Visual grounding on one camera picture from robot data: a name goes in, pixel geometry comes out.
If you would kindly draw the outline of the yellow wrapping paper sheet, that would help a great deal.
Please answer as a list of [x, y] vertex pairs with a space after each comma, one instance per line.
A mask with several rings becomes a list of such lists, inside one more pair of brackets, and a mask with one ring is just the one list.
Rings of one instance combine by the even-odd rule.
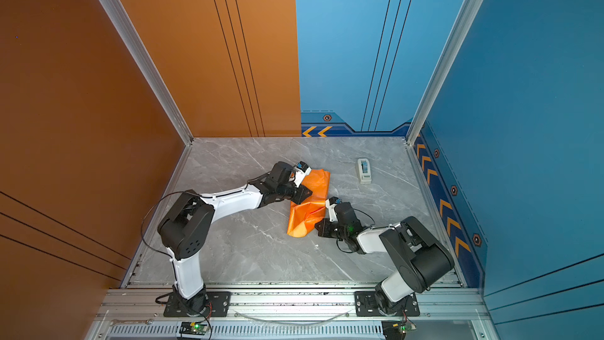
[[326, 200], [329, 198], [330, 172], [312, 170], [304, 179], [303, 185], [312, 191], [309, 198], [300, 205], [290, 205], [287, 234], [294, 238], [303, 238], [310, 234], [315, 225], [326, 214]]

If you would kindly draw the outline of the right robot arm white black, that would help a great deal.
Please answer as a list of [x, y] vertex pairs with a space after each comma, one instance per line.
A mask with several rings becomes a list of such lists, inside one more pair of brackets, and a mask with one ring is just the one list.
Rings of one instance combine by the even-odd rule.
[[375, 287], [370, 314], [402, 315], [413, 295], [429, 290], [455, 267], [453, 256], [415, 217], [381, 228], [323, 219], [315, 228], [320, 237], [344, 242], [350, 253], [389, 255], [394, 272]]

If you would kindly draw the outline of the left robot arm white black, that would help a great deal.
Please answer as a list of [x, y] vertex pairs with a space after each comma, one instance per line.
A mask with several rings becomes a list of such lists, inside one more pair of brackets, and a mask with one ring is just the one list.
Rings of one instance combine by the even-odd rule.
[[198, 253], [213, 223], [274, 202], [289, 200], [298, 205], [311, 195], [312, 191], [305, 185], [293, 182], [275, 187], [254, 182], [212, 195], [200, 195], [194, 190], [182, 192], [157, 228], [170, 256], [176, 292], [181, 298], [190, 300], [204, 289]]

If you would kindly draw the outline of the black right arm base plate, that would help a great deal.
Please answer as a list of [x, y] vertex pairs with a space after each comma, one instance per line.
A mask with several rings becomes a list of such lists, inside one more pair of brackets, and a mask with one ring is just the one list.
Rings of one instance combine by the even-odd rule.
[[398, 302], [391, 302], [377, 291], [356, 291], [354, 293], [355, 312], [360, 317], [370, 316], [405, 316], [421, 315], [415, 294], [410, 294]]

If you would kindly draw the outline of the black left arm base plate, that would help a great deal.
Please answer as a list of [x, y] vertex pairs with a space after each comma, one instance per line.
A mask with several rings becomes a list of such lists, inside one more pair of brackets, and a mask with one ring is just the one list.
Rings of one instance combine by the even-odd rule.
[[175, 291], [168, 296], [164, 317], [223, 318], [227, 316], [230, 304], [229, 291], [201, 291], [190, 299]]

